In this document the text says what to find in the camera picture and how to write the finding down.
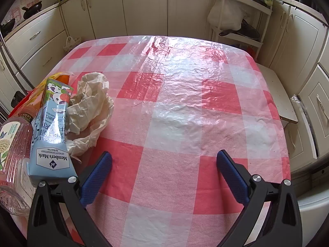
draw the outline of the pink and white checkered tablecloth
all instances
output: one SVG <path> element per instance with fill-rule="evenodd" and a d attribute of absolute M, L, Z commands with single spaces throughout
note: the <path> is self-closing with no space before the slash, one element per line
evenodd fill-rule
<path fill-rule="evenodd" d="M 83 162 L 112 154 L 87 210 L 114 247 L 216 246 L 243 208 L 216 169 L 221 149 L 266 181 L 290 178 L 278 111 L 243 50 L 190 38 L 106 38 L 79 45 L 51 74 L 60 71 L 74 73 L 75 89 L 88 72 L 110 82 L 113 116 Z"/>

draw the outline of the frying pan handle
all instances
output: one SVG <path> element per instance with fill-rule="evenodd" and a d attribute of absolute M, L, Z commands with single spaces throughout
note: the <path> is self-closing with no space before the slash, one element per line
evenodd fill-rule
<path fill-rule="evenodd" d="M 233 33 L 233 32 L 235 32 L 235 31 L 232 30 L 232 29 L 227 29 L 227 30 L 222 31 L 222 32 L 219 34 L 219 36 L 226 36 L 226 35 L 228 35 L 228 34 L 230 34 L 230 33 Z"/>

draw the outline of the tissue paper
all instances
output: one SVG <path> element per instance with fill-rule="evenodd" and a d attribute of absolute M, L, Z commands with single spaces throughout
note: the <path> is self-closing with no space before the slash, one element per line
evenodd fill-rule
<path fill-rule="evenodd" d="M 96 146 L 112 116 L 114 104 L 107 95 L 109 85 L 102 73 L 87 73 L 78 83 L 77 94 L 70 99 L 65 142 L 70 156 L 78 161 L 78 156 Z"/>

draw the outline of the drawer handle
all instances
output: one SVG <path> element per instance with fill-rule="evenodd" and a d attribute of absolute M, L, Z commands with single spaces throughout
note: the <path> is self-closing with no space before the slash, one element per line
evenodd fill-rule
<path fill-rule="evenodd" d="M 280 29 L 282 29 L 282 19 L 283 19 L 283 15 L 287 14 L 286 11 L 282 12 L 281 18 L 280 18 Z"/>
<path fill-rule="evenodd" d="M 286 32 L 288 32 L 288 24 L 289 24 L 290 17 L 292 17 L 292 19 L 293 19 L 293 14 L 290 14 L 289 17 L 287 18 Z"/>
<path fill-rule="evenodd" d="M 36 34 L 34 34 L 34 35 L 30 38 L 30 40 L 32 40 L 32 39 L 34 39 L 35 37 L 37 37 L 37 36 L 40 34 L 40 32 L 41 32 L 41 31 L 38 31 Z"/>
<path fill-rule="evenodd" d="M 322 104 L 322 102 L 321 102 L 321 100 L 320 100 L 318 94 L 316 95 L 316 99 L 317 99 L 317 101 L 319 102 L 320 108 L 322 109 L 322 112 L 323 112 L 323 114 L 325 115 L 325 117 L 326 117 L 326 119 L 327 119 L 327 122 L 328 122 L 328 121 L 329 121 L 329 117 L 328 117 L 328 115 L 327 115 L 327 113 L 326 113 L 326 111 L 325 111 L 325 109 L 324 109 L 324 105 Z"/>
<path fill-rule="evenodd" d="M 82 2 L 83 2 L 83 0 L 81 0 L 81 7 L 85 11 L 86 10 L 85 5 Z"/>
<path fill-rule="evenodd" d="M 0 63 L 1 63 L 1 66 L 2 66 L 2 70 L 5 71 L 5 65 L 3 64 L 2 60 L 0 59 Z"/>
<path fill-rule="evenodd" d="M 45 64 L 43 64 L 42 65 L 42 67 L 44 67 L 51 59 L 52 59 L 53 57 L 51 57 L 50 59 L 48 59 L 47 61 L 46 61 L 46 63 Z"/>
<path fill-rule="evenodd" d="M 92 7 L 91 3 L 90 3 L 90 0 L 87 0 L 87 5 L 89 6 L 89 8 Z"/>
<path fill-rule="evenodd" d="M 291 136 L 290 131 L 288 131 L 288 136 L 289 136 L 290 142 L 291 142 L 291 144 L 292 144 L 292 146 L 293 146 L 293 149 L 296 149 L 296 145 L 295 145 L 295 143 L 294 143 L 293 140 L 292 140 L 292 136 Z"/>

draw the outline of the white cabinet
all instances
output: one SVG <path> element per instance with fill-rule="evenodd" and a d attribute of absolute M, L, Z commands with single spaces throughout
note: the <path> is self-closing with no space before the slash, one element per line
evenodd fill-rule
<path fill-rule="evenodd" d="M 291 7 L 287 26 L 271 63 L 289 96 L 300 92 L 319 57 L 327 27 L 304 11 Z"/>
<path fill-rule="evenodd" d="M 41 81 L 65 56 L 63 46 L 65 45 L 66 37 L 66 31 L 58 34 L 39 49 L 39 51 L 37 51 L 22 67 L 22 72 L 34 86 L 41 83 Z M 27 90 L 31 90 L 19 73 L 17 73 L 16 76 Z"/>
<path fill-rule="evenodd" d="M 205 39 L 209 0 L 168 0 L 168 36 Z"/>
<path fill-rule="evenodd" d="M 284 128 L 291 172 L 316 162 L 316 152 L 310 126 L 301 106 L 293 103 L 298 123 Z"/>
<path fill-rule="evenodd" d="M 123 0 L 128 35 L 168 34 L 168 0 Z"/>
<path fill-rule="evenodd" d="M 270 67 L 281 42 L 289 17 L 290 7 L 291 6 L 287 3 L 278 0 L 273 1 L 269 25 L 266 30 L 263 45 L 257 57 L 257 62 L 267 68 Z"/>
<path fill-rule="evenodd" d="M 329 78 L 316 66 L 299 97 L 309 115 L 319 149 L 319 157 L 329 153 Z"/>
<path fill-rule="evenodd" d="M 68 0 L 61 5 L 69 35 L 81 41 L 95 40 L 86 0 Z"/>
<path fill-rule="evenodd" d="M 0 101 L 8 111 L 11 111 L 13 108 L 11 107 L 10 103 L 14 97 L 14 94 L 16 93 L 16 90 L 9 83 L 5 74 L 6 72 L 9 73 L 8 68 L 3 58 L 0 56 Z"/>
<path fill-rule="evenodd" d="M 16 63 L 22 67 L 37 50 L 63 30 L 60 9 L 57 7 L 23 26 L 6 44 Z"/>
<path fill-rule="evenodd" d="M 122 0 L 87 0 L 96 39 L 127 36 Z"/>

